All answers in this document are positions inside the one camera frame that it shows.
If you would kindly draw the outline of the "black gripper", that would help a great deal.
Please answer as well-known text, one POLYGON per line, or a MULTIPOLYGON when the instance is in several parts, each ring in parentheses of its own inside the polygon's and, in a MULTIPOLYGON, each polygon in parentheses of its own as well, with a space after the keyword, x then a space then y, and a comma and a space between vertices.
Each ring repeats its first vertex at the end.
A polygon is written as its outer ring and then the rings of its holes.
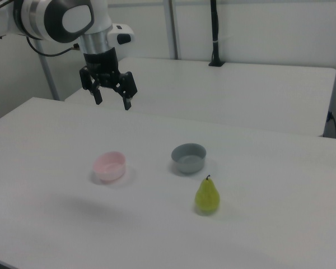
POLYGON ((113 88, 123 99, 124 109, 129 110, 133 96, 138 92, 131 72, 120 73, 115 48, 99 53, 84 54, 86 66, 80 69, 82 88, 88 90, 97 105, 102 103, 99 90, 102 87, 113 88))

